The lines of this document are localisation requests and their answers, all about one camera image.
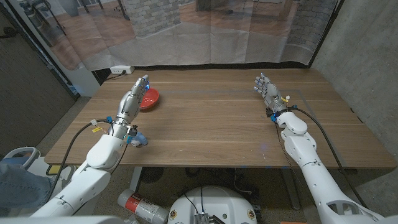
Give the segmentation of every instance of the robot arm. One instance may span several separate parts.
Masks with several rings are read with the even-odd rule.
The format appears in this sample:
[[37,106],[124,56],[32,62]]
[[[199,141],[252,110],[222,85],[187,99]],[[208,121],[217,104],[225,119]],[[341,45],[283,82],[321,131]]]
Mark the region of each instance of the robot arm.
[[323,224],[374,223],[384,217],[347,197],[336,184],[316,152],[317,144],[307,132],[307,124],[288,111],[276,86],[263,74],[254,81],[272,120],[279,127],[285,150],[301,168]]
[[102,135],[90,149],[86,161],[73,174],[72,181],[32,217],[71,216],[105,189],[111,178],[109,171],[116,168],[121,159],[124,137],[137,132],[136,126],[130,127],[130,123],[138,115],[148,84],[148,75],[145,75],[124,95],[109,134]]

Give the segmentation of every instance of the blue connector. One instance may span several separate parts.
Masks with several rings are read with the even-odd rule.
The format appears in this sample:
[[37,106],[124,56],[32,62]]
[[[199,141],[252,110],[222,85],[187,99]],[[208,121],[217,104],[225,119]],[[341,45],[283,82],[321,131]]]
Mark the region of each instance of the blue connector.
[[130,144],[133,139],[134,139],[133,136],[128,136],[126,140],[127,144]]
[[275,122],[275,121],[276,121],[275,114],[271,115],[271,121],[272,121],[272,122]]

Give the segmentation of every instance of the white container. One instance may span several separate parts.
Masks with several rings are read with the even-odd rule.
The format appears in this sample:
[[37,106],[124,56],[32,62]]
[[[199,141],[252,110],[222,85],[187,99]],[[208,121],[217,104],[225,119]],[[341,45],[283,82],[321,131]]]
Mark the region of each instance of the white container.
[[130,189],[120,194],[118,204],[152,224],[164,224],[169,215],[169,211]]

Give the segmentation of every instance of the blue cloth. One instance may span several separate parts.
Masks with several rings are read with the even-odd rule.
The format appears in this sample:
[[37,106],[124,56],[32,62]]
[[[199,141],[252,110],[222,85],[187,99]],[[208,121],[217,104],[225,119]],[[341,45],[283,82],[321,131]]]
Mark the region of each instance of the blue cloth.
[[33,208],[45,204],[53,179],[0,162],[0,207]]
[[12,158],[5,158],[1,162],[6,164],[20,164],[24,165],[24,163],[29,159],[29,156],[21,156],[21,157],[12,157]]

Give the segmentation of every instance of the brick wall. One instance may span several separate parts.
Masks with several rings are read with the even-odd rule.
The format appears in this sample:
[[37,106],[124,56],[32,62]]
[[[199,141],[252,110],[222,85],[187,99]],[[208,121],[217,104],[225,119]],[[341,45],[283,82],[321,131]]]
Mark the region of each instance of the brick wall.
[[297,9],[288,44],[317,47],[337,0],[303,0]]
[[180,23],[180,0],[124,0],[136,37],[145,37]]

